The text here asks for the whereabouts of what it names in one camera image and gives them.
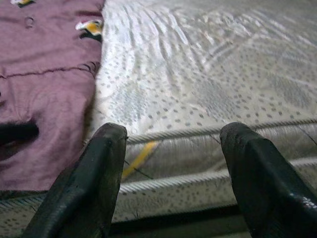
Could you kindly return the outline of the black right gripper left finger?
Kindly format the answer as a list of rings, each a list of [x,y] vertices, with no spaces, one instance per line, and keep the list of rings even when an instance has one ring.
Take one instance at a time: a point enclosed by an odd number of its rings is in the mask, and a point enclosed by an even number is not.
[[[79,160],[56,178],[22,237],[108,237],[121,184],[127,138],[124,126],[102,125]]]

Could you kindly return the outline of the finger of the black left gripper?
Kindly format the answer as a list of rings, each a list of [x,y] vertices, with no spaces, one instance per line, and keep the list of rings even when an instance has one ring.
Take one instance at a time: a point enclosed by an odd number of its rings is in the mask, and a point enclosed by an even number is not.
[[[24,123],[1,123],[0,124],[0,145],[4,146],[13,142],[24,142],[39,135],[39,129],[35,122]]]

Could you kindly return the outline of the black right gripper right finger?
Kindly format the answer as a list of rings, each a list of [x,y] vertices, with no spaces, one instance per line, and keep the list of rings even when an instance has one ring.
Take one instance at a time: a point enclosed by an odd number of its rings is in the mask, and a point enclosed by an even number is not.
[[[315,238],[317,194],[275,145],[240,122],[220,143],[232,189],[253,238]]]

